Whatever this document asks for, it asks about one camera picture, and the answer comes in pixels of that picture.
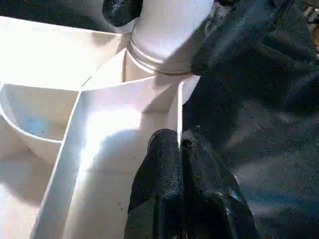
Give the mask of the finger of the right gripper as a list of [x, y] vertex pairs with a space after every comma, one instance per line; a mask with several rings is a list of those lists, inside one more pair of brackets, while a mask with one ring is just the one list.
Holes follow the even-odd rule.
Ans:
[[210, 30], [191, 62], [197, 75], [240, 55], [270, 32], [280, 11], [280, 0], [238, 0], [224, 21]]
[[143, 0], [104, 0], [102, 14], [113, 26], [124, 26], [141, 14]]

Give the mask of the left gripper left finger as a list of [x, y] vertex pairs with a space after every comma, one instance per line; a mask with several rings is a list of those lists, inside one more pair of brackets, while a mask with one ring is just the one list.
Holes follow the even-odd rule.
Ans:
[[180, 239], [183, 236], [183, 176], [177, 134], [154, 132], [131, 189], [126, 239]]

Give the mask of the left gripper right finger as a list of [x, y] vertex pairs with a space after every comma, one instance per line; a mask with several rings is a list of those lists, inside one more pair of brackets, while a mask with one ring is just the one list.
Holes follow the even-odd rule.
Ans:
[[181, 155], [188, 238], [259, 238], [237, 180], [210, 142], [187, 130], [182, 135]]

